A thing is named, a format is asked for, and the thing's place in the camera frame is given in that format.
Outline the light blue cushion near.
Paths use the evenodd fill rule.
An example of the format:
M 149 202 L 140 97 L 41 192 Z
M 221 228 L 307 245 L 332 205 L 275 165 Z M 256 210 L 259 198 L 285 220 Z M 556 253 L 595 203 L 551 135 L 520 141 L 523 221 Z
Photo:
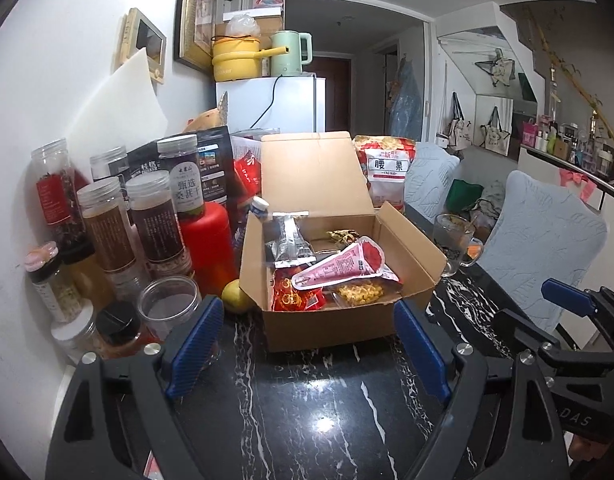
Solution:
M 607 238 L 607 222 L 567 188 L 513 170 L 478 264 L 535 325 L 551 333 L 562 309 L 542 298 L 542 283 L 555 278 L 580 284 Z

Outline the dark label jar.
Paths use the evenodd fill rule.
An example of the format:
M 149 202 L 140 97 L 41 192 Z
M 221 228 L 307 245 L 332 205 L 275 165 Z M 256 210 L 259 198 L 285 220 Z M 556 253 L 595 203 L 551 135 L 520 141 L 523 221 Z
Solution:
M 158 167 L 169 174 L 173 205 L 181 222 L 204 214 L 204 197 L 195 134 L 170 136 L 157 142 Z

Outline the white mini fridge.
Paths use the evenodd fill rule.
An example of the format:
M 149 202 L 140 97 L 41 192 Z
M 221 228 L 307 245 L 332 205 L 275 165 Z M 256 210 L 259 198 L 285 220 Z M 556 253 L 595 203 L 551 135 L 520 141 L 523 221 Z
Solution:
M 227 97 L 231 133 L 263 129 L 281 133 L 324 132 L 327 80 L 315 74 L 217 82 Z

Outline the brown contents jar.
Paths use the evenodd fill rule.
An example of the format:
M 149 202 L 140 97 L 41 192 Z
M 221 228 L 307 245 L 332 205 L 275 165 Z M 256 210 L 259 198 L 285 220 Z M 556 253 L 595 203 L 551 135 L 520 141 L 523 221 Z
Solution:
M 126 191 L 150 274 L 154 278 L 191 278 L 191 257 L 182 240 L 168 172 L 152 171 L 131 178 Z

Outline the clear jar orange contents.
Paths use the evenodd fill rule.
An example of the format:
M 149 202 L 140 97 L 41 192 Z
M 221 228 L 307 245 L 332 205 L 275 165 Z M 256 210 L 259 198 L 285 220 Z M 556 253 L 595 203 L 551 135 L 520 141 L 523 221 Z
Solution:
M 165 340 L 176 326 L 191 318 L 201 299 L 196 281 L 184 275 L 173 275 L 158 278 L 145 287 L 136 308 L 153 336 Z

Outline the pink cone snack packet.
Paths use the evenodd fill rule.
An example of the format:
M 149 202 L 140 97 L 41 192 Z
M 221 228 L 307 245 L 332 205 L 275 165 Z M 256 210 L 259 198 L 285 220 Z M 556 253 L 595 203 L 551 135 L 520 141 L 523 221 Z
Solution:
M 371 278 L 400 282 L 386 264 L 383 249 L 372 238 L 362 236 L 337 254 L 294 274 L 291 282 L 296 290 L 309 290 Z

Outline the woven straw fan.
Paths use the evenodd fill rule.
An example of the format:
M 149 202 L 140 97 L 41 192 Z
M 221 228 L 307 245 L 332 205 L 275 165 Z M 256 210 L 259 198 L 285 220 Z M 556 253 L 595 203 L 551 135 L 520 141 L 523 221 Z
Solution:
M 223 92 L 217 103 L 219 125 L 225 126 L 228 122 L 228 93 Z

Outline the small white cap bottle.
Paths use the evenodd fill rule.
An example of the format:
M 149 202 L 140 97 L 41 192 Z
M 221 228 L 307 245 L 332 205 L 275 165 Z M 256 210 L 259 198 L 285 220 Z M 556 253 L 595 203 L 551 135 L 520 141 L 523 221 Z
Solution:
M 265 221 L 269 212 L 269 203 L 260 196 L 254 196 L 249 211 L 259 220 Z

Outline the red candy packet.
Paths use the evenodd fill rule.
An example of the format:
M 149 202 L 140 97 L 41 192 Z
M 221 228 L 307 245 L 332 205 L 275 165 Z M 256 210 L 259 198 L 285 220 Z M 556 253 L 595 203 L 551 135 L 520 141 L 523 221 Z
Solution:
M 292 285 L 292 278 L 305 266 L 277 269 L 273 274 L 273 295 L 271 308 L 277 312 L 306 312 L 320 310 L 325 305 L 321 288 L 298 290 Z

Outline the green gold snack packet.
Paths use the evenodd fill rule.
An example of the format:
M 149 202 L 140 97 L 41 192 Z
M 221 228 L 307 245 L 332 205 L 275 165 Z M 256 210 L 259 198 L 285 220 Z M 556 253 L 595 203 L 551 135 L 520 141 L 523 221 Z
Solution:
M 347 247 L 357 242 L 360 234 L 355 230 L 333 230 L 327 232 L 328 239 L 339 247 Z

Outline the tan contents jar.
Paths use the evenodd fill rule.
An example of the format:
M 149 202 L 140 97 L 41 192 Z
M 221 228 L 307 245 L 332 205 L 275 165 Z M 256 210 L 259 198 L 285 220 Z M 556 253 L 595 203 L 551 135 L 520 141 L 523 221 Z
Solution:
M 102 270 L 117 275 L 134 266 L 136 254 L 119 178 L 108 177 L 80 188 L 77 200 Z

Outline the cashew nut bag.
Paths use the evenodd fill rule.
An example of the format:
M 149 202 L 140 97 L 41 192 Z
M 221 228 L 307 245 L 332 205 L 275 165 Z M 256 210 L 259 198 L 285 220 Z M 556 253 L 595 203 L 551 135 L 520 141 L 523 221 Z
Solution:
M 353 144 L 373 207 L 390 203 L 402 211 L 415 142 L 399 136 L 355 136 Z

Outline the yellow pot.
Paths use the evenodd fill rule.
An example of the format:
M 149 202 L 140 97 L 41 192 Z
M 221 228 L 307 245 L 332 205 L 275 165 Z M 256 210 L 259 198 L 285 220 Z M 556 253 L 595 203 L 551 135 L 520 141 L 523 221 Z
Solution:
M 220 36 L 213 45 L 214 79 L 227 82 L 263 76 L 263 59 L 285 55 L 288 47 L 263 49 L 253 36 Z

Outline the framed picture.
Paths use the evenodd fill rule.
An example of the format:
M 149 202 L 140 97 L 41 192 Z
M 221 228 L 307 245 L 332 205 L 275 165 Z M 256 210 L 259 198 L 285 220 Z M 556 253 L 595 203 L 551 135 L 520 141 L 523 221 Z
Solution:
M 211 74 L 211 53 L 219 0 L 177 0 L 173 29 L 173 59 Z

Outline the black snack pouch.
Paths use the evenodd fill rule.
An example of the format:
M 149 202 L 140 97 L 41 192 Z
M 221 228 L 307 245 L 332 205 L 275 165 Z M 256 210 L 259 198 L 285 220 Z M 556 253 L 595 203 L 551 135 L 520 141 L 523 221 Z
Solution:
M 226 126 L 196 130 L 167 136 L 134 148 L 128 152 L 132 177 L 144 172 L 166 169 L 166 156 L 170 158 L 191 154 L 195 141 L 197 167 L 200 170 L 203 199 L 225 207 L 231 226 L 237 218 L 237 179 L 233 167 L 233 151 Z

